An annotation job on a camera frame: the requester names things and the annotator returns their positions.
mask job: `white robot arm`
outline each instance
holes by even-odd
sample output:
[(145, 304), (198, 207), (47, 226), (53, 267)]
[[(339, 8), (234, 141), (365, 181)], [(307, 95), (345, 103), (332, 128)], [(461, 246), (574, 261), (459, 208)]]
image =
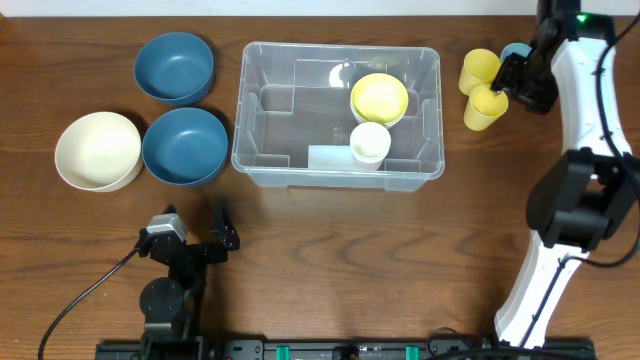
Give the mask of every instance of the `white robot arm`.
[[(553, 26), (558, 26), (558, 24), (560, 26), (566, 25), (562, 22), (567, 21), (567, 12), (559, 11), (559, 16), (556, 15), (555, 18), (551, 16), (551, 12), (554, 10), (567, 9), (543, 10), (547, 11), (546, 16), (548, 19), (551, 19), (551, 22), (555, 21), (555, 25), (552, 24)], [(580, 25), (580, 19), (584, 19), (589, 15), (582, 16), (582, 18), (580, 15), (578, 16), (576, 24)], [(598, 158), (600, 160), (610, 158), (612, 153), (603, 136), (603, 129), (596, 102), (595, 86), (595, 76), (598, 74), (596, 71), (597, 63), (600, 56), (603, 54), (603, 51), (608, 46), (607, 40), (604, 38), (599, 39), (571, 36), (577, 35), (575, 33), (567, 36), (566, 33), (561, 33), (562, 31), (566, 31), (566, 29), (554, 32), (549, 30), (549, 27), (552, 26), (547, 28), (544, 28), (544, 26), (545, 24), (541, 24), (539, 26), (536, 38), (534, 38), (534, 41), (532, 42), (534, 46), (532, 54), (536, 51), (535, 46), (537, 45), (538, 47), (538, 53), (534, 54), (538, 55), (538, 63), (535, 63), (536, 59), (532, 59), (532, 54), (529, 54), (529, 57), (526, 60), (524, 60), (524, 58), (520, 59), (524, 60), (524, 62), (520, 61), (519, 63), (517, 61), (518, 59), (515, 58), (512, 59), (513, 61), (511, 61), (511, 63), (508, 63), (509, 61), (505, 61), (505, 63), (508, 64), (503, 64), (501, 72), (498, 75), (500, 79), (497, 79), (492, 87), (494, 89), (498, 87), (499, 90), (511, 90), (512, 96), (518, 98), (518, 100), (524, 100), (523, 102), (528, 105), (529, 110), (541, 113), (548, 111), (551, 105), (553, 105), (555, 97), (559, 95), (563, 128), (562, 154), (566, 154), (567, 151), (570, 150), (589, 148), (591, 153), (594, 155), (594, 158)], [(545, 33), (552, 33), (553, 35), (547, 36)], [(543, 66), (540, 63), (540, 58), (544, 58), (544, 55), (551, 54), (553, 54), (553, 56), (551, 57), (550, 62), (547, 60), (547, 64), (545, 64), (547, 74), (540, 75), (544, 72), (540, 70), (543, 69)], [(614, 56), (615, 51), (614, 49), (611, 49), (605, 58), (603, 63), (604, 72), (601, 74), (606, 121), (611, 132), (611, 138), (619, 151), (621, 153), (631, 153), (631, 147), (622, 132), (616, 104), (613, 83)], [(536, 66), (538, 66), (538, 68), (534, 71), (537, 71), (537, 78), (527, 78), (526, 75), (522, 75), (523, 72), (531, 71), (530, 68), (528, 68), (529, 70), (523, 70), (524, 67), (533, 67), (535, 69)], [(549, 70), (553, 76), (552, 81), (554, 81), (557, 86), (556, 96), (553, 96), (552, 94), (551, 97), (548, 97), (547, 94), (536, 93), (536, 90), (539, 90), (541, 83), (544, 84), (545, 81), (547, 81), (546, 85), (549, 84)], [(523, 82), (527, 81), (529, 84), (535, 83), (535, 85), (523, 85)], [(556, 175), (556, 179), (554, 181), (557, 180), (558, 174), (565, 177), (563, 180), (567, 180), (571, 177), (572, 170), (570, 167), (574, 166), (575, 163), (568, 162), (568, 164), (567, 169), (569, 170), (559, 170), (560, 163), (552, 169), (552, 171), (555, 171)], [(530, 227), (536, 230), (531, 231), (529, 249), (511, 294), (503, 307), (498, 310), (494, 319), (498, 339), (500, 342), (509, 343), (511, 346), (521, 346), (532, 349), (535, 347), (542, 347), (544, 345), (545, 331), (551, 315), (553, 314), (566, 285), (571, 279), (571, 276), (581, 264), (580, 261), (563, 262), (563, 269), (559, 270), (558, 268), (561, 261), (567, 257), (586, 259), (589, 256), (589, 250), (594, 249), (597, 245), (597, 241), (599, 240), (595, 240), (595, 243), (591, 242), (586, 244), (584, 242), (575, 242), (573, 239), (585, 239), (588, 237), (585, 237), (585, 234), (590, 235), (592, 239), (594, 239), (594, 236), (602, 236), (604, 233), (608, 233), (610, 236), (612, 231), (615, 231), (615, 227), (614, 229), (609, 229), (604, 232), (602, 229), (597, 231), (589, 229), (581, 234), (580, 231), (574, 231), (576, 230), (574, 228), (571, 231), (568, 231), (566, 233), (568, 235), (564, 237), (564, 235), (566, 235), (564, 231), (566, 231), (567, 228), (574, 225), (578, 227), (579, 225), (569, 219), (569, 215), (567, 214), (571, 213), (571, 209), (567, 209), (566, 206), (563, 207), (553, 201), (548, 201), (546, 205), (549, 206), (551, 210), (549, 214), (551, 215), (547, 217), (546, 223), (540, 224), (540, 228), (544, 229), (544, 237), (547, 238), (546, 241), (543, 240), (543, 237), (541, 237), (541, 234), (537, 231), (537, 227), (532, 226), (529, 213), (533, 210), (530, 206), (532, 201), (538, 203), (546, 201), (544, 199), (535, 199), (535, 197), (546, 196), (540, 189), (545, 186), (549, 188), (550, 181), (552, 181), (553, 177), (554, 175), (548, 175), (546, 180), (543, 179), (543, 181), (547, 181), (547, 183), (542, 185), (539, 183), (537, 191), (534, 189), (534, 192), (529, 198), (527, 209), (528, 222)], [(586, 178), (582, 176), (582, 180), (577, 184), (577, 186), (580, 187), (584, 185), (586, 188), (586, 182), (588, 182), (589, 178), (597, 178), (595, 172)], [(558, 185), (557, 191), (558, 193), (556, 195), (558, 197), (556, 200), (563, 199), (562, 195), (558, 194), (560, 191), (566, 192), (567, 188), (566, 186), (563, 187), (562, 185)], [(577, 205), (576, 203), (580, 203), (580, 201), (581, 200), (575, 200), (573, 202), (566, 201), (565, 203)], [(618, 203), (615, 204), (615, 206), (618, 208), (624, 208), (627, 204), (630, 207), (632, 202), (627, 201), (624, 204)]]

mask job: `white wall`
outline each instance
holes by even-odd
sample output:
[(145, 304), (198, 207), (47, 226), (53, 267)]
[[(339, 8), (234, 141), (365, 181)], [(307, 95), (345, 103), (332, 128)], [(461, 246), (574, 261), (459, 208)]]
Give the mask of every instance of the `white wall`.
[[(537, 0), (0, 0), (5, 16), (533, 15)], [(640, 0), (582, 0), (584, 11), (638, 12)]]

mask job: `blue bowl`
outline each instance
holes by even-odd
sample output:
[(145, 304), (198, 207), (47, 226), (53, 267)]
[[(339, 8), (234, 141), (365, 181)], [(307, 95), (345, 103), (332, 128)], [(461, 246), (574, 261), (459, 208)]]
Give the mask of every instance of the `blue bowl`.
[(172, 185), (201, 186), (224, 168), (229, 141), (220, 120), (195, 108), (160, 116), (142, 142), (142, 158), (149, 172)]
[(195, 104), (211, 90), (213, 53), (193, 34), (160, 35), (138, 53), (134, 76), (145, 93), (165, 104)]

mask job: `clear plastic container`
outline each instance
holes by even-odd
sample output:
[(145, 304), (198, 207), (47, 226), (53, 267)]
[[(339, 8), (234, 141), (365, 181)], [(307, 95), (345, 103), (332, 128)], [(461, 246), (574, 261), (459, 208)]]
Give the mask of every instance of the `clear plastic container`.
[[(409, 92), (377, 171), (308, 167), (309, 146), (349, 145), (358, 125), (351, 88), (395, 76)], [(265, 187), (337, 186), (415, 191), (444, 171), (440, 57), (430, 48), (249, 44), (242, 58), (233, 166)]]

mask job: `wood grain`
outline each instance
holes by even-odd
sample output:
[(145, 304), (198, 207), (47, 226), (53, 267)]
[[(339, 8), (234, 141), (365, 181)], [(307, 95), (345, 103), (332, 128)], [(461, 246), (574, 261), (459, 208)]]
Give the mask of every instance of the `wood grain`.
[[(628, 19), (620, 19), (618, 26)], [(55, 316), (122, 258), (137, 231), (171, 202), (198, 240), (222, 196), (242, 249), (211, 269), (205, 328), (271, 339), (418, 338), (450, 326), (491, 328), (528, 244), (529, 190), (559, 156), (559, 107), (542, 117), (512, 103), (484, 132), (462, 122), (464, 55), (528, 41), (532, 17), (6, 19), (0, 28), (0, 358), (34, 359)], [(201, 107), (235, 119), (243, 48), (252, 41), (428, 46), (441, 56), (446, 171), (418, 192), (261, 189), (227, 166), (202, 189), (148, 172), (108, 194), (75, 190), (55, 171), (62, 131), (117, 111), (142, 131), (170, 108), (133, 80), (137, 51), (169, 31), (215, 46), (216, 80)], [(616, 86), (627, 139), (640, 147), (640, 32), (619, 45)], [(638, 216), (594, 258), (633, 240)], [(138, 297), (166, 268), (134, 258), (54, 332), (47, 359), (93, 358), (102, 339), (137, 339)], [(583, 267), (548, 334), (591, 336), (602, 359), (636, 357), (640, 261)]]

